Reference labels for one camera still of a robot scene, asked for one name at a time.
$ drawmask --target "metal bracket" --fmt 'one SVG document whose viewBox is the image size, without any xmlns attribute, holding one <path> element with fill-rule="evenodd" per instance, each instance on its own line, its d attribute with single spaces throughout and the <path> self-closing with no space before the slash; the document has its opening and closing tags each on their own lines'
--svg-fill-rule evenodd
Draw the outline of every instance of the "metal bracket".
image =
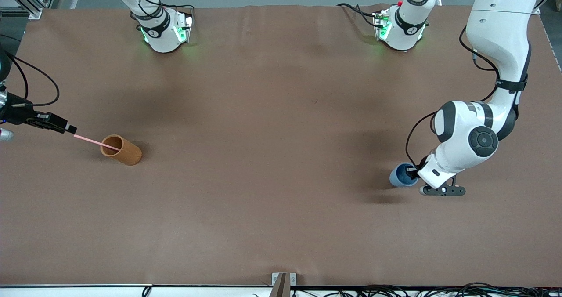
<svg viewBox="0 0 562 297">
<path fill-rule="evenodd" d="M 43 14 L 43 9 L 40 8 L 39 14 L 29 14 L 28 19 L 29 19 L 29 20 L 39 20 L 39 19 L 41 19 L 41 15 L 42 15 L 42 14 Z"/>
<path fill-rule="evenodd" d="M 378 13 L 373 13 L 373 25 L 381 25 L 383 28 L 374 27 L 375 29 L 375 40 L 380 41 L 381 39 L 386 39 L 388 31 L 392 26 L 391 16 L 389 15 L 390 9 L 385 9 L 379 11 Z"/>
<path fill-rule="evenodd" d="M 456 175 L 452 177 L 451 185 L 444 183 L 439 188 L 432 188 L 429 185 L 420 187 L 420 194 L 429 196 L 462 196 L 466 193 L 466 189 L 456 185 Z"/>
<path fill-rule="evenodd" d="M 271 279 L 275 282 L 269 297 L 290 297 L 293 282 L 297 284 L 297 273 L 273 273 Z"/>
<path fill-rule="evenodd" d="M 282 274 L 283 272 L 277 272 L 277 273 L 271 273 L 271 284 L 275 285 L 275 282 L 277 281 L 277 278 L 279 277 L 279 274 Z M 287 275 L 289 275 L 289 283 L 291 284 L 291 286 L 296 286 L 297 285 L 297 273 L 287 273 Z"/>
<path fill-rule="evenodd" d="M 185 29 L 185 43 L 189 43 L 189 37 L 191 36 L 191 27 L 193 27 L 193 15 L 185 16 L 185 26 L 187 27 L 187 29 Z"/>
</svg>

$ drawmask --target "wooden stick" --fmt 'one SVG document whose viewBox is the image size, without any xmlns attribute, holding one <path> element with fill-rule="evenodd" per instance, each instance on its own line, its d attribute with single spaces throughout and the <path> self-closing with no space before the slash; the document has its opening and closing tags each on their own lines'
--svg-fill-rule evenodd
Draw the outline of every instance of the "wooden stick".
<svg viewBox="0 0 562 297">
<path fill-rule="evenodd" d="M 113 150 L 115 150 L 115 151 L 119 151 L 119 149 L 116 148 L 116 147 L 112 147 L 111 145 L 106 145 L 106 144 L 104 144 L 104 143 L 97 142 L 97 141 L 94 141 L 94 140 L 92 140 L 92 139 L 88 139 L 88 138 L 85 138 L 85 137 L 81 137 L 80 135 L 77 135 L 77 134 L 75 134 L 74 137 L 75 137 L 75 138 L 78 138 L 78 139 L 81 139 L 81 140 L 84 140 L 84 141 L 92 142 L 92 143 L 94 143 L 94 144 L 96 144 L 96 145 L 101 145 L 102 147 L 106 147 L 106 148 L 108 148 L 108 149 L 113 149 Z"/>
</svg>

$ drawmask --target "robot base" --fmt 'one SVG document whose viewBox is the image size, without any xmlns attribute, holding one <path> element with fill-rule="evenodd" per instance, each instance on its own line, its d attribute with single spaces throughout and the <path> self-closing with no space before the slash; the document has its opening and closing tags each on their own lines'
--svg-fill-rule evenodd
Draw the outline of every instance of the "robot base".
<svg viewBox="0 0 562 297">
<path fill-rule="evenodd" d="M 144 41 L 156 52 L 168 53 L 174 51 L 182 43 L 189 43 L 189 35 L 193 26 L 193 15 L 185 14 L 174 9 L 165 8 L 170 15 L 170 25 L 161 33 L 160 37 L 152 37 L 141 29 Z"/>
<path fill-rule="evenodd" d="M 385 42 L 392 49 L 407 51 L 422 38 L 426 25 L 423 25 L 416 34 L 406 35 L 404 30 L 396 24 L 395 13 L 398 8 L 397 5 L 394 5 L 390 9 L 373 14 L 374 24 L 382 25 L 382 28 L 375 27 L 375 38 L 377 41 Z"/>
</svg>

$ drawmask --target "black cable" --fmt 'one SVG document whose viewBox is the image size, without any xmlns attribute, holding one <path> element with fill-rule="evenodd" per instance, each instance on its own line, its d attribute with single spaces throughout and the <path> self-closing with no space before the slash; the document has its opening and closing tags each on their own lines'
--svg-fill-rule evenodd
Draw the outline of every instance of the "black cable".
<svg viewBox="0 0 562 297">
<path fill-rule="evenodd" d="M 140 4 L 138 4 L 138 5 L 139 5 L 140 10 L 141 10 L 145 15 L 147 15 L 148 17 L 150 17 L 150 15 L 144 10 L 144 8 L 142 8 L 142 6 L 141 6 Z"/>
<path fill-rule="evenodd" d="M 359 7 L 359 4 L 355 5 L 355 7 L 352 7 L 349 4 L 346 3 L 341 3 L 338 4 L 338 6 L 340 7 L 348 7 L 349 9 L 351 9 L 352 11 L 355 11 L 356 13 L 360 14 L 361 17 L 363 17 L 363 19 L 365 20 L 366 23 L 369 23 L 369 25 L 375 27 L 375 28 L 382 28 L 382 25 L 375 25 L 374 23 L 372 23 L 371 21 L 369 21 L 369 19 L 367 19 L 367 17 L 373 17 L 373 14 L 370 13 L 365 13 L 364 11 L 361 10 L 361 7 Z"/>
<path fill-rule="evenodd" d="M 299 290 L 299 291 L 302 291 L 303 293 L 307 293 L 308 295 L 311 295 L 312 297 L 320 297 L 320 296 L 315 295 L 314 293 L 311 293 L 309 291 L 305 291 L 305 290 Z"/>
<path fill-rule="evenodd" d="M 148 1 L 149 3 L 154 4 L 154 5 L 160 5 L 160 6 L 164 6 L 164 7 L 170 7 L 170 8 L 189 7 L 189 8 L 191 9 L 191 11 L 194 11 L 194 10 L 195 10 L 195 7 L 194 7 L 193 5 L 191 5 L 191 4 L 185 4 L 185 5 L 167 5 L 167 4 L 162 3 L 161 1 L 158 2 L 158 3 L 155 3 L 154 1 L 150 1 L 150 0 L 145 0 L 145 1 Z"/>
<path fill-rule="evenodd" d="M 429 130 L 431 130 L 431 132 L 433 132 L 434 135 L 437 135 L 437 131 L 435 131 L 435 126 L 433 125 L 434 120 L 435 120 L 435 115 L 433 115 L 429 120 Z"/>
<path fill-rule="evenodd" d="M 12 60 L 12 62 L 14 63 L 14 65 L 16 65 L 16 67 L 18 68 L 18 71 L 20 71 L 20 75 L 22 75 L 22 79 L 24 79 L 24 87 L 25 87 L 24 99 L 28 99 L 28 95 L 29 95 L 28 78 L 25 76 L 25 73 L 24 73 L 22 67 L 20 67 L 20 64 L 18 63 L 18 61 L 16 61 L 16 59 L 14 57 L 12 57 L 11 54 L 6 54 L 6 55 L 8 55 L 8 58 L 10 58 Z"/>
<path fill-rule="evenodd" d="M 6 35 L 2 35 L 2 34 L 0 34 L 0 36 L 2 36 L 2 37 L 6 37 L 6 38 L 8 38 L 8 39 L 12 39 L 12 40 L 15 40 L 15 41 L 18 41 L 18 42 L 22 42 L 22 41 L 21 41 L 20 39 L 16 39 L 16 38 L 14 38 L 14 37 L 10 37 L 10 36 L 6 36 Z"/>
<path fill-rule="evenodd" d="M 57 95 L 54 97 L 54 99 L 52 101 L 49 101 L 48 103 L 42 103 L 42 104 L 26 104 L 26 106 L 28 107 L 40 107 L 40 106 L 46 106 L 46 105 L 52 105 L 54 103 L 56 103 L 58 101 L 58 98 L 61 96 L 61 90 L 58 88 L 57 82 L 54 81 L 54 79 L 52 77 L 50 77 L 47 73 L 43 72 L 40 68 L 36 67 L 35 65 L 28 63 L 18 57 L 16 57 L 16 55 L 13 55 L 11 53 L 6 52 L 6 54 L 8 55 L 8 57 L 10 58 L 14 58 L 18 61 L 20 61 L 21 63 L 24 63 L 25 65 L 27 65 L 28 67 L 31 67 L 32 69 L 38 71 L 39 73 L 43 74 L 46 78 L 49 79 L 49 81 L 51 83 L 53 83 L 53 86 L 57 92 Z"/>
<path fill-rule="evenodd" d="M 422 121 L 424 121 L 425 119 L 435 115 L 437 113 L 437 111 L 434 111 L 428 115 L 425 115 L 424 117 L 422 117 L 420 120 L 418 120 L 418 122 L 414 125 L 414 127 L 412 127 L 412 130 L 410 130 L 410 133 L 408 133 L 408 138 L 406 139 L 406 155 L 408 157 L 408 159 L 410 160 L 410 163 L 412 165 L 414 165 L 414 167 L 416 167 L 417 170 L 419 170 L 418 165 L 416 165 L 416 163 L 414 162 L 414 160 L 412 159 L 412 157 L 410 156 L 410 153 L 408 152 L 408 145 L 410 144 L 410 137 L 412 136 L 412 133 L 414 133 L 414 130 L 416 129 L 416 127 L 422 123 Z"/>
<path fill-rule="evenodd" d="M 349 5 L 349 4 L 346 4 L 346 3 L 337 4 L 336 6 L 338 6 L 338 7 L 348 7 L 349 9 L 351 9 L 352 11 L 355 11 L 356 13 L 363 13 L 364 15 L 367 15 L 369 17 L 373 17 L 372 14 L 360 11 L 359 9 L 356 9 L 352 5 Z"/>
<path fill-rule="evenodd" d="M 369 293 L 371 296 L 373 296 L 373 293 L 374 295 L 379 293 L 381 295 L 385 295 L 386 297 L 410 297 L 407 291 L 394 285 L 367 285 L 363 287 L 363 291 Z M 404 296 L 397 293 L 397 291 L 404 293 Z"/>
<path fill-rule="evenodd" d="M 485 67 L 482 67 L 482 66 L 478 65 L 478 63 L 476 63 L 476 55 L 472 56 L 472 62 L 474 63 L 475 67 L 481 69 L 482 71 L 494 71 L 494 69 L 491 68 L 491 67 L 489 69 L 486 69 Z"/>
<path fill-rule="evenodd" d="M 330 297 L 330 296 L 342 296 L 342 297 L 355 297 L 354 295 L 351 295 L 350 293 L 346 293 L 345 291 L 338 291 L 337 293 L 329 293 L 328 295 L 324 295 L 324 297 Z"/>
<path fill-rule="evenodd" d="M 488 63 L 490 65 L 490 67 L 492 67 L 491 70 L 496 72 L 496 79 L 499 79 L 500 73 L 499 73 L 497 67 L 494 65 L 494 63 L 492 63 L 492 61 L 490 61 L 488 58 L 484 57 L 484 55 L 481 55 L 478 52 L 471 49 L 470 47 L 468 47 L 466 45 L 466 43 L 464 43 L 464 41 L 462 41 L 462 35 L 464 35 L 465 31 L 466 31 L 466 26 L 464 26 L 464 28 L 462 28 L 462 30 L 460 32 L 460 35 L 458 35 L 458 42 L 460 43 L 460 45 L 462 45 L 462 47 L 464 47 L 466 50 L 470 51 L 470 53 L 472 53 L 473 55 L 476 55 L 476 57 L 479 57 L 479 58 L 483 59 L 484 61 L 486 61 L 486 63 Z"/>
<path fill-rule="evenodd" d="M 494 86 L 494 88 L 492 89 L 492 91 L 490 91 L 490 94 L 488 94 L 486 97 L 480 99 L 480 101 L 485 101 L 486 99 L 492 97 L 492 95 L 494 94 L 494 92 L 496 91 L 497 87 Z"/>
<path fill-rule="evenodd" d="M 150 292 L 152 291 L 152 286 L 147 286 L 142 290 L 142 295 L 140 295 L 141 297 L 148 297 L 148 295 L 150 294 Z"/>
<path fill-rule="evenodd" d="M 367 19 L 367 17 L 365 16 L 365 13 L 363 11 L 361 11 L 361 7 L 359 7 L 359 4 L 355 5 L 355 8 L 357 8 L 357 10 L 359 11 L 359 14 L 361 15 L 361 17 L 363 17 L 363 19 L 365 19 L 366 23 L 369 23 L 371 26 L 375 27 L 375 28 L 382 28 L 382 25 L 375 25 L 374 23 L 371 23 L 371 21 L 369 21 L 369 19 Z"/>
</svg>

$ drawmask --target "brown cylindrical cup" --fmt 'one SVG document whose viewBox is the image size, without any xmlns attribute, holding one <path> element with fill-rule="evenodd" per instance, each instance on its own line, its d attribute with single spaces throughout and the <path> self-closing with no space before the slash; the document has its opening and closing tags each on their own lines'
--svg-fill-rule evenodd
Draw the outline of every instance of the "brown cylindrical cup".
<svg viewBox="0 0 562 297">
<path fill-rule="evenodd" d="M 116 159 L 125 165 L 135 165 L 142 159 L 141 149 L 120 135 L 108 135 L 102 143 L 119 149 L 119 151 L 115 151 L 110 148 L 100 147 L 103 155 L 110 157 L 111 159 Z"/>
</svg>

